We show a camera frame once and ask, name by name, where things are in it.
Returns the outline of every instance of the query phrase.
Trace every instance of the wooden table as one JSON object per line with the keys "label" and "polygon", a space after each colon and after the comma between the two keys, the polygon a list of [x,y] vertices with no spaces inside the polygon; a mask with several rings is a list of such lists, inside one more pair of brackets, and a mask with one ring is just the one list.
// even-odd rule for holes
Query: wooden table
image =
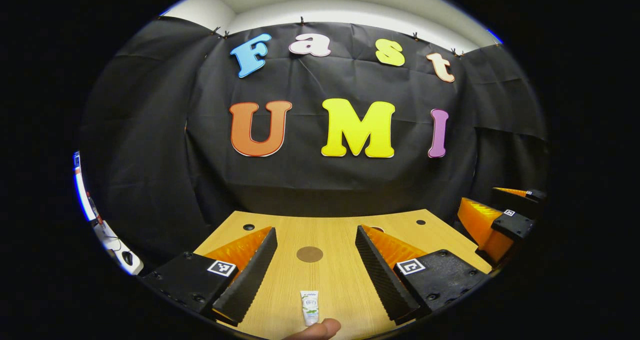
{"label": "wooden table", "polygon": [[[245,224],[253,224],[254,230],[244,230]],[[476,269],[491,271],[490,265],[475,254],[477,246],[473,242],[427,210],[349,218],[280,217],[235,211],[194,253],[205,255],[253,231],[274,226],[278,249],[237,330],[276,340],[302,331],[306,326],[300,291],[318,290],[320,321],[334,318],[342,324],[333,339],[364,339],[410,322],[396,326],[387,317],[355,247],[357,226],[361,224],[382,228],[425,252],[448,249]],[[320,248],[322,259],[315,263],[299,260],[297,251],[302,247]]]}

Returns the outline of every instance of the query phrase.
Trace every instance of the yellow letter m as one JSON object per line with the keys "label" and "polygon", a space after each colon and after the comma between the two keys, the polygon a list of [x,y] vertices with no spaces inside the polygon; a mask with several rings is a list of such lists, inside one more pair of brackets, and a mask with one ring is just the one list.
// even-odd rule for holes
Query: yellow letter m
{"label": "yellow letter m", "polygon": [[329,111],[329,134],[326,146],[322,147],[324,156],[344,156],[343,134],[353,155],[357,156],[370,137],[364,153],[370,158],[391,158],[391,115],[396,107],[385,101],[374,102],[362,121],[347,99],[332,98],[322,102]]}

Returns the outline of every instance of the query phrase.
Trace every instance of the letter f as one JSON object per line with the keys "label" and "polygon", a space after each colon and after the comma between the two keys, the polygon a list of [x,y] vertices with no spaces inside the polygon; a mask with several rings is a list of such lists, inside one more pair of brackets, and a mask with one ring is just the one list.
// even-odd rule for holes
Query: letter f
{"label": "letter f", "polygon": [[266,61],[256,58],[256,55],[267,55],[267,46],[263,42],[271,38],[269,34],[262,33],[248,42],[238,45],[231,51],[231,55],[235,55],[240,64],[240,72],[238,73],[240,78],[248,76],[265,65]]}

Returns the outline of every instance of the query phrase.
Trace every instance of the orange letter u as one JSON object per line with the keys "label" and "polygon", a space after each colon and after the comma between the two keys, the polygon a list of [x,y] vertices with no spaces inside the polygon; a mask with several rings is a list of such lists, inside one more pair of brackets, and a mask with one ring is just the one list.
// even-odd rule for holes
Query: orange letter u
{"label": "orange letter u", "polygon": [[246,156],[270,156],[277,152],[284,142],[284,126],[287,111],[291,103],[284,100],[270,101],[266,108],[271,112],[269,138],[256,142],[251,138],[251,123],[258,110],[256,103],[238,103],[229,108],[233,114],[231,120],[231,145],[240,154]]}

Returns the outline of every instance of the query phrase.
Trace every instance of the black fabric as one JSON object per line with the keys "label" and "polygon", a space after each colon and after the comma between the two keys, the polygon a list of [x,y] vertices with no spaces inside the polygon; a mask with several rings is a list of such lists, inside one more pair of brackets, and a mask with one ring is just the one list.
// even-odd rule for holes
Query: black fabric
{"label": "black fabric", "polygon": [[[239,78],[230,51],[261,33],[272,36],[266,64]],[[290,53],[302,33],[328,36],[331,54]],[[404,65],[377,60],[379,38],[402,45]],[[453,83],[435,75],[426,59],[433,52],[450,61]],[[322,102],[332,97],[348,99],[360,118],[375,101],[395,105],[393,158],[322,156],[329,121]],[[259,105],[252,137],[261,141],[269,135],[265,105],[275,100],[292,103],[281,149],[239,154],[229,107]],[[428,157],[434,108],[449,114],[442,158]],[[453,224],[460,197],[488,201],[491,187],[544,190],[545,140],[531,86],[498,46],[456,57],[409,35],[347,23],[279,24],[224,39],[163,17],[106,67],[87,105],[80,154],[103,218],[153,267],[192,251],[233,210],[336,217],[426,208]]]}

